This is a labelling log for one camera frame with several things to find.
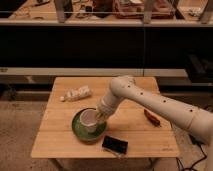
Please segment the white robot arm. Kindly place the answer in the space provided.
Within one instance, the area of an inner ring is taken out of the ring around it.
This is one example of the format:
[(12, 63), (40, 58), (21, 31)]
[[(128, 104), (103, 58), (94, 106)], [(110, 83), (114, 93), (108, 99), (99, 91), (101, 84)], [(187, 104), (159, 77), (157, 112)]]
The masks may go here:
[(132, 76), (118, 76), (110, 81), (106, 94), (97, 103), (97, 121), (105, 122), (125, 99), (140, 104), (207, 144), (205, 171), (213, 171), (213, 113), (142, 89)]

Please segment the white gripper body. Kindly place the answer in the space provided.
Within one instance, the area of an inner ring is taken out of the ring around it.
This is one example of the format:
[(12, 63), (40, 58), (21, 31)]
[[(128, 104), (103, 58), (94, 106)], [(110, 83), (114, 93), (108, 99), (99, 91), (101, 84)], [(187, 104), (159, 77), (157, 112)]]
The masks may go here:
[(108, 120), (108, 118), (115, 113), (115, 108), (108, 103), (104, 98), (101, 98), (97, 104), (96, 120), (99, 124), (102, 124)]

